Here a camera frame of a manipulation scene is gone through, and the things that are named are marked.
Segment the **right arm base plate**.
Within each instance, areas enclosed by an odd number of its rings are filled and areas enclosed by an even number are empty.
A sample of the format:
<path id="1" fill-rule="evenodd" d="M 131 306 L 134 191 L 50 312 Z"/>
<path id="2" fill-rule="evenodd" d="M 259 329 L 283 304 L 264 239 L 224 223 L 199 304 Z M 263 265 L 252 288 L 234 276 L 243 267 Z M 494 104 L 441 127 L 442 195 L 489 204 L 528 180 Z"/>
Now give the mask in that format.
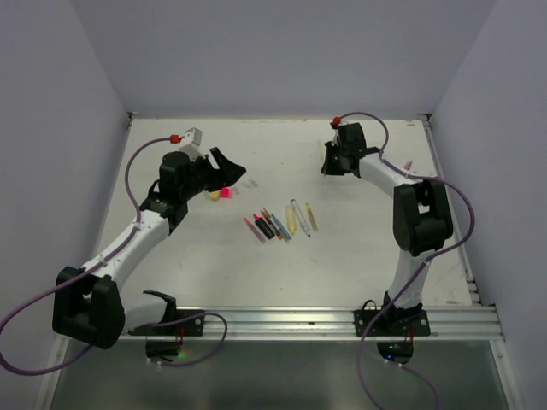
<path id="1" fill-rule="evenodd" d="M 427 313 L 421 308 L 392 307 L 369 326 L 379 313 L 379 308 L 353 311 L 354 327 L 358 337 L 361 337 L 365 330 L 368 330 L 367 337 L 428 337 L 432 334 Z"/>

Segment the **yellow highlighter pen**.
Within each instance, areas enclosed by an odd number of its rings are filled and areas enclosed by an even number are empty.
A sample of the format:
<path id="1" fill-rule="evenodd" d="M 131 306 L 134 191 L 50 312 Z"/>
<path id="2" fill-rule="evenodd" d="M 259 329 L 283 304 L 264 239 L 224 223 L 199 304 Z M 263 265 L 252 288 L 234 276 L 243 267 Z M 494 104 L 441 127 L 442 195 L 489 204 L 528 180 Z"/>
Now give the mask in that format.
<path id="1" fill-rule="evenodd" d="M 297 229 L 296 216 L 292 205 L 285 206 L 285 217 L 287 222 L 287 228 L 291 235 L 294 235 Z"/>

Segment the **pink clear pen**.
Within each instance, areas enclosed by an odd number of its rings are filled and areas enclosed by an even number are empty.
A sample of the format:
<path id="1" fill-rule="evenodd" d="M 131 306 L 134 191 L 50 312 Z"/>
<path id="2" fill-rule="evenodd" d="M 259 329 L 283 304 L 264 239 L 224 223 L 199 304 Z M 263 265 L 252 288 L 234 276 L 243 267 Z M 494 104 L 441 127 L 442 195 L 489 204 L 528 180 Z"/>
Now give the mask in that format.
<path id="1" fill-rule="evenodd" d="M 259 230 L 257 229 L 256 225 L 253 222 L 251 222 L 248 218 L 244 218 L 244 222 L 261 243 L 266 242 L 265 237 L 259 232 Z"/>

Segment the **blue capped white pen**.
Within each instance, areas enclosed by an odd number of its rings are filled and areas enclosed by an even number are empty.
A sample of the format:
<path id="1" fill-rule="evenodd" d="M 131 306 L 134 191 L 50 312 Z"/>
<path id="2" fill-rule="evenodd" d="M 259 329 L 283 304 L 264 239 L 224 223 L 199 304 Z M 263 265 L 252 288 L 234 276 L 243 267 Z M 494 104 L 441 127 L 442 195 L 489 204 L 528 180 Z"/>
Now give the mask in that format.
<path id="1" fill-rule="evenodd" d="M 292 208 L 293 208 L 293 210 L 295 212 L 295 215 L 297 217 L 298 223 L 301 226 L 301 229 L 303 230 L 304 234 L 307 237 L 311 237 L 309 226 L 306 222 L 306 219 L 304 218 L 302 209 L 300 209 L 300 207 L 297 203 L 297 200 L 296 199 L 291 199 L 291 205 L 292 205 Z"/>

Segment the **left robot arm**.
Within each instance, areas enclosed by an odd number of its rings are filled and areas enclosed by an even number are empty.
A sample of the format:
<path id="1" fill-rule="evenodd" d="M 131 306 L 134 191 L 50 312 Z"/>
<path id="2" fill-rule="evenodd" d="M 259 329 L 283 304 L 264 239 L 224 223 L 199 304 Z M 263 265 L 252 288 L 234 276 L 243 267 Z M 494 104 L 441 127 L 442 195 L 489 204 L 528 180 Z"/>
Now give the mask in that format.
<path id="1" fill-rule="evenodd" d="M 121 289 L 147 254 L 186 217 L 194 196 L 231 187 L 245 172 L 218 148 L 209 155 L 190 156 L 180 150 L 165 154 L 159 177 L 133 222 L 101 254 L 57 275 L 53 331 L 100 349 L 111 348 L 120 335 L 141 326 L 162 336 L 172 333 L 178 324 L 174 297 L 147 290 L 129 306 L 121 300 Z"/>

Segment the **pink highlighter cap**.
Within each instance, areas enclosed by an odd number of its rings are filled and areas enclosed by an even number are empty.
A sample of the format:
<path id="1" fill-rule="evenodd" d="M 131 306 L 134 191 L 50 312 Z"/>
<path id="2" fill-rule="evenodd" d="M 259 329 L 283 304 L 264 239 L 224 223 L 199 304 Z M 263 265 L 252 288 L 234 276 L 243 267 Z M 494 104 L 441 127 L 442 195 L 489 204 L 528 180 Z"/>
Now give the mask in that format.
<path id="1" fill-rule="evenodd" d="M 219 191 L 219 198 L 221 199 L 232 199 L 232 197 L 233 197 L 233 192 L 232 192 L 232 189 L 229 187 L 222 188 Z"/>

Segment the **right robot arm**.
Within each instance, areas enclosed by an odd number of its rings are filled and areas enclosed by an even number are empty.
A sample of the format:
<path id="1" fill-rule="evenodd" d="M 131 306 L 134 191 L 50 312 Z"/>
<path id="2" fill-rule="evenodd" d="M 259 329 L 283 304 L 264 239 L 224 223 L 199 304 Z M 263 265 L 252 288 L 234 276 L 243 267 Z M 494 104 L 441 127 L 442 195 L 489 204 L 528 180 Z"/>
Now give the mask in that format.
<path id="1" fill-rule="evenodd" d="M 353 174 L 392 200 L 392 234 L 400 249 L 397 269 L 385 293 L 388 307 L 380 323 L 385 332 L 400 335 L 411 325 L 411 313 L 422 307 L 422 291 L 432 256 L 444 248 L 454 227 L 444 184 L 411 176 L 387 163 L 378 147 L 369 147 L 362 126 L 336 117 L 332 141 L 326 143 L 321 173 Z"/>

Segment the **pale yellow pen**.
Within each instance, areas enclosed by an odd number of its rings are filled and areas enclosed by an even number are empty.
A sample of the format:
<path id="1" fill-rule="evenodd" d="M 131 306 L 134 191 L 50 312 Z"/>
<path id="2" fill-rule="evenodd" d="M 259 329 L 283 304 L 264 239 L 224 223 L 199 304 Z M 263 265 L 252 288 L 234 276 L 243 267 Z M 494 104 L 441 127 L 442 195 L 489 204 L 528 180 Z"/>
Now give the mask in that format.
<path id="1" fill-rule="evenodd" d="M 310 205 L 307 202 L 305 203 L 305 208 L 306 208 L 307 215 L 309 217 L 309 222 L 311 224 L 313 232 L 316 232 L 316 233 L 319 232 L 319 228 L 318 228 L 318 225 L 315 221 L 315 217 L 314 217 L 312 208 L 310 207 Z"/>

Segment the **green clear pen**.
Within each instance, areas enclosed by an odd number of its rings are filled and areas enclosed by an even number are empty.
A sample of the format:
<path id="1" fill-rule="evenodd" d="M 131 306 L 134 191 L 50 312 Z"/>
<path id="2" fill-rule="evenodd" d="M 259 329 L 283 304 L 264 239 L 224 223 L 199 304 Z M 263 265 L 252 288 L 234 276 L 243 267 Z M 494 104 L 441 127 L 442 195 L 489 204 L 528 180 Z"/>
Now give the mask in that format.
<path id="1" fill-rule="evenodd" d="M 263 218 L 269 223 L 270 227 L 275 231 L 275 234 L 279 238 L 279 240 L 283 240 L 287 242 L 288 239 L 285 237 L 285 234 L 282 232 L 281 228 L 279 227 L 279 224 L 276 222 L 275 218 L 265 208 L 262 209 L 262 215 L 263 215 Z"/>

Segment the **red orange-tipped pen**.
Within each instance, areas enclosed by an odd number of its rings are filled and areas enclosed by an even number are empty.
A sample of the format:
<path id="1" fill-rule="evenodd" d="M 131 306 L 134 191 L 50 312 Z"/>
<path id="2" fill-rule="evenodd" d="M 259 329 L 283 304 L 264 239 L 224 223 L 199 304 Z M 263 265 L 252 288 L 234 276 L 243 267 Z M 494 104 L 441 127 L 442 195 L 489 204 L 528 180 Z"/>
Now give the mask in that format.
<path id="1" fill-rule="evenodd" d="M 270 229 L 273 231 L 273 233 L 275 234 L 275 236 L 279 239 L 279 240 L 283 240 L 284 237 L 283 235 L 281 234 L 281 232 L 278 230 L 278 228 L 276 227 L 276 225 L 272 222 L 272 220 L 270 219 L 270 215 L 263 209 L 261 211 L 261 215 L 263 217 L 263 219 L 265 219 L 265 221 L 268 223 L 268 226 L 270 227 Z"/>

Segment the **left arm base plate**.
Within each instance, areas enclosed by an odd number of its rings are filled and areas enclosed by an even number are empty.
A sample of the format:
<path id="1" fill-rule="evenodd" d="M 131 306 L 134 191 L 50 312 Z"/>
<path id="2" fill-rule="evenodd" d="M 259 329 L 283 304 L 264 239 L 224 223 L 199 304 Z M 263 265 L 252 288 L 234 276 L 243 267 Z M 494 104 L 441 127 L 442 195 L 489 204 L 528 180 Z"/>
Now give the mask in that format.
<path id="1" fill-rule="evenodd" d="M 204 322 L 203 310 L 182 309 L 169 313 L 159 325 L 141 325 L 131 329 L 128 334 L 143 337 L 201 337 Z"/>

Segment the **black highlighter body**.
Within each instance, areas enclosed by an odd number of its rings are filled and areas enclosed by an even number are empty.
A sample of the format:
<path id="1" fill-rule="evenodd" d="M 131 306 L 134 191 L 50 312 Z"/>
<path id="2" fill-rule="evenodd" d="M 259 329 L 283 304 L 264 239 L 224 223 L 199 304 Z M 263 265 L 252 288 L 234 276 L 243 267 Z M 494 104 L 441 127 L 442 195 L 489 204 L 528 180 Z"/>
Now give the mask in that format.
<path id="1" fill-rule="evenodd" d="M 253 217 L 256 226 L 267 239 L 272 239 L 275 237 L 274 231 L 269 227 L 268 223 L 265 221 L 265 219 L 263 219 L 263 217 L 259 216 L 258 214 L 253 214 Z"/>

